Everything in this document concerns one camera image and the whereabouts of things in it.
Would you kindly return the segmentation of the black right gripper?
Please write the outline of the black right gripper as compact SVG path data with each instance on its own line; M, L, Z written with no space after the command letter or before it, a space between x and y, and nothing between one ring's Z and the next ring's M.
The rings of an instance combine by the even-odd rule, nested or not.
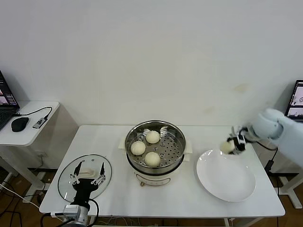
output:
M246 144L251 143L250 140L245 138L245 135L248 134L248 127L232 126L232 133L229 134L227 142L232 141L234 144L234 149L229 151L229 155L240 155L246 150Z

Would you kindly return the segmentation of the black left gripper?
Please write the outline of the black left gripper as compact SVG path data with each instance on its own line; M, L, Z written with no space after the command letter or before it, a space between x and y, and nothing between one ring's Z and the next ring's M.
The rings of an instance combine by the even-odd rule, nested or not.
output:
M89 199L92 192L98 189L98 185L106 180L105 167L102 163L99 176L94 180L91 178L79 178L82 161L75 167L73 174L70 174L73 189L76 191L71 205L89 206Z

